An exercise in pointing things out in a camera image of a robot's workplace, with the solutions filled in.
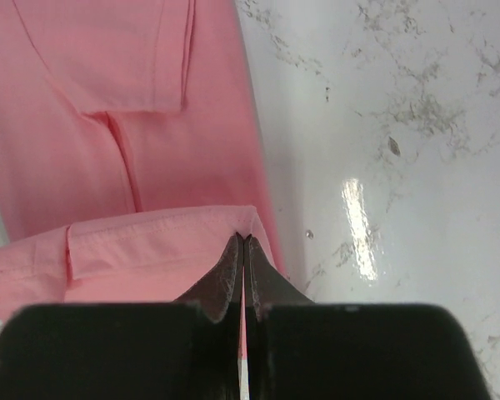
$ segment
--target dark spot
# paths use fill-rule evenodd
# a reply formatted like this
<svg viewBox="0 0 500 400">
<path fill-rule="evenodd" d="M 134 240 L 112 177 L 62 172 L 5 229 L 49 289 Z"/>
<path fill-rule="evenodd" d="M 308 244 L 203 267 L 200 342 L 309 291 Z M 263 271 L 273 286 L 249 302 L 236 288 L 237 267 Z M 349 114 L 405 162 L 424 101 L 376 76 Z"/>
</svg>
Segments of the dark spot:
<svg viewBox="0 0 500 400">
<path fill-rule="evenodd" d="M 396 140 L 394 140 L 392 137 L 389 136 L 389 142 L 387 145 L 389 146 L 389 150 L 391 150 L 392 154 L 394 154 L 397 157 L 400 157 L 400 147 L 398 146 Z"/>
</svg>

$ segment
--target white tabletop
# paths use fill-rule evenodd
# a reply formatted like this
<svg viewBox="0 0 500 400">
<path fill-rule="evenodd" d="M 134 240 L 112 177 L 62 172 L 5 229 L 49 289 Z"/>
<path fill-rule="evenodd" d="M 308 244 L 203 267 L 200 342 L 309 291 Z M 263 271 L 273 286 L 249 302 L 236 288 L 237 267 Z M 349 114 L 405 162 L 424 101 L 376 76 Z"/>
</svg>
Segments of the white tabletop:
<svg viewBox="0 0 500 400">
<path fill-rule="evenodd" d="M 443 305 L 500 399 L 500 0 L 237 8 L 293 283 Z"/>
</svg>

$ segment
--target pink towel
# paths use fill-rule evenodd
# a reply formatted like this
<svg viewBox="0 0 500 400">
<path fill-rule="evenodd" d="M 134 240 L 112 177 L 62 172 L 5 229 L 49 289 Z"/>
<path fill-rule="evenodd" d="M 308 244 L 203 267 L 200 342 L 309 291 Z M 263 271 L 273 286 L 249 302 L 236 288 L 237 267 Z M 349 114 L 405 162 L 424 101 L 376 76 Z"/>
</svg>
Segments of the pink towel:
<svg viewBox="0 0 500 400">
<path fill-rule="evenodd" d="M 255 207 L 195 207 L 75 223 L 0 248 L 0 318 L 34 303 L 168 302 L 254 235 Z"/>
<path fill-rule="evenodd" d="M 0 0 L 12 240 L 216 204 L 255 205 L 281 268 L 233 0 Z"/>
</svg>

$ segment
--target folded fabric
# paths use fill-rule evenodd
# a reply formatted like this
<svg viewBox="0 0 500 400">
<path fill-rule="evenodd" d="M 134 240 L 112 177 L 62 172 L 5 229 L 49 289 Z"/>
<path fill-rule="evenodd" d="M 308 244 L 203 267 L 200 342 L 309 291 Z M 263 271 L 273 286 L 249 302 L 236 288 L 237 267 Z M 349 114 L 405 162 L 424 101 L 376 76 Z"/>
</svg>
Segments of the folded fabric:
<svg viewBox="0 0 500 400">
<path fill-rule="evenodd" d="M 105 218 L 0 248 L 0 319 L 28 304 L 168 302 L 218 262 L 234 233 L 272 260 L 255 207 L 195 207 Z"/>
<path fill-rule="evenodd" d="M 0 0 L 11 240 L 216 204 L 255 205 L 281 265 L 233 0 Z"/>
</svg>

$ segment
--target marble table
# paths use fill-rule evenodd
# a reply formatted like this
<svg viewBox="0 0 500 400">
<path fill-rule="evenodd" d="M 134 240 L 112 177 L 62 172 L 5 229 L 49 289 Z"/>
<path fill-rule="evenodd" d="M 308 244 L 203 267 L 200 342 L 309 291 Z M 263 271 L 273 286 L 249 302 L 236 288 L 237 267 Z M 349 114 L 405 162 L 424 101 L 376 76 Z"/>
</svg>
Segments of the marble table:
<svg viewBox="0 0 500 400">
<path fill-rule="evenodd" d="M 237 8 L 292 282 L 444 306 L 500 399 L 500 0 Z"/>
</svg>

